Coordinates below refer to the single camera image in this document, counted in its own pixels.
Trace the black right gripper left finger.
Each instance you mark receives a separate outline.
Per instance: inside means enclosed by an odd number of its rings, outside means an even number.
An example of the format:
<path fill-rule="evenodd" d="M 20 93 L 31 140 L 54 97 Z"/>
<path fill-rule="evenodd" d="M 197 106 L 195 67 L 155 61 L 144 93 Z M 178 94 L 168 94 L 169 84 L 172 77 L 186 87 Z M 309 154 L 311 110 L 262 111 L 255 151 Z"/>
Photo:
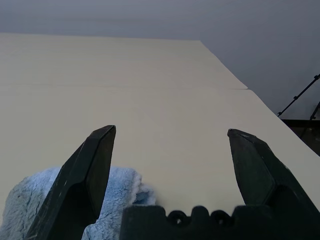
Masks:
<path fill-rule="evenodd" d="M 61 167 L 27 234 L 28 240 L 80 240 L 100 216 L 116 126 L 94 130 Z"/>

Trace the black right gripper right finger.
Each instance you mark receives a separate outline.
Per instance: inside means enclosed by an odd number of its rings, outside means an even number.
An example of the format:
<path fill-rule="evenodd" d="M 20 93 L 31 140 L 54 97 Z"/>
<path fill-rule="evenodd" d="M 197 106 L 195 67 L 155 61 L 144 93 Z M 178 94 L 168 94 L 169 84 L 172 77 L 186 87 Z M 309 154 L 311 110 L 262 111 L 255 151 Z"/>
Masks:
<path fill-rule="evenodd" d="M 309 215 L 319 215 L 298 180 L 266 142 L 238 129 L 229 129 L 227 136 L 236 181 L 245 204 L 286 205 Z"/>

